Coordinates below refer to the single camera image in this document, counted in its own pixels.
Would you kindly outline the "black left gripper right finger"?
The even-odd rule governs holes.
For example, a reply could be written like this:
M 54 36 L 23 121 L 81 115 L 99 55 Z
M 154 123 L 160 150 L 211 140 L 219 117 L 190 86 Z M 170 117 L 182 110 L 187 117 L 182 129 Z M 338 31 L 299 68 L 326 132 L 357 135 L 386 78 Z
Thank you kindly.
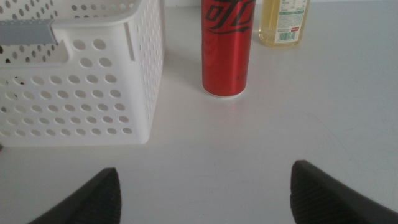
M 361 195 L 306 160 L 294 162 L 290 208 L 296 223 L 390 223 L 397 212 Z

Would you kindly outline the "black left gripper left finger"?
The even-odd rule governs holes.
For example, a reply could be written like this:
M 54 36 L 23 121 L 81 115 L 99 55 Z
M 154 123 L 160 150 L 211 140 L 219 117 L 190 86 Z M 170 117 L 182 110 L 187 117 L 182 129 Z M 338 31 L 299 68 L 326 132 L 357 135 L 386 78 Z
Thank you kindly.
M 118 172 L 105 168 L 59 204 L 32 220 L 42 224 L 110 224 L 121 221 Z

